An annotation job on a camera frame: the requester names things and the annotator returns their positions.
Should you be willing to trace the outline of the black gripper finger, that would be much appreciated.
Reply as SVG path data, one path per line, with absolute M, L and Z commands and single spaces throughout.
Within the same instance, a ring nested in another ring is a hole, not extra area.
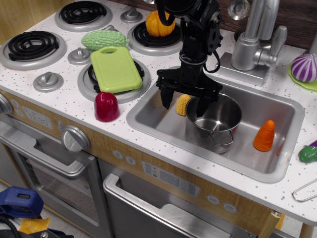
M 160 88 L 161 102 L 162 102 L 162 105 L 166 109 L 169 109 L 169 107 L 170 107 L 170 104 L 171 104 L 172 99 L 173 99 L 173 94 L 174 94 L 173 90 L 167 88 L 164 85 L 161 86 L 161 88 Z
M 202 117 L 205 112 L 207 111 L 210 103 L 212 103 L 213 100 L 210 98 L 199 98 L 196 108 L 196 117 L 200 118 Z

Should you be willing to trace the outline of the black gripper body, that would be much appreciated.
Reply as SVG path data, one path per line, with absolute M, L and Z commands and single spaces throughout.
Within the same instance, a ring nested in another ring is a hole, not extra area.
M 180 55 L 181 65 L 179 68 L 159 69 L 156 86 L 166 86 L 174 92 L 192 95 L 198 98 L 210 98 L 213 102 L 218 101 L 222 85 L 209 78 L 203 71 L 208 59 L 203 55 L 202 59 L 191 59 Z

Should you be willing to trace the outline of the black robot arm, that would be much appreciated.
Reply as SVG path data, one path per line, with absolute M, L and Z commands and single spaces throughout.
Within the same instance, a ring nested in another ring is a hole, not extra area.
M 199 99 L 196 115 L 202 117 L 222 89 L 206 75 L 208 57 L 220 59 L 216 52 L 223 39 L 219 4 L 215 0 L 157 0 L 155 4 L 163 25 L 171 26 L 175 18 L 180 18 L 182 40 L 180 67 L 157 71 L 162 105 L 169 108 L 174 92 L 192 95 Z

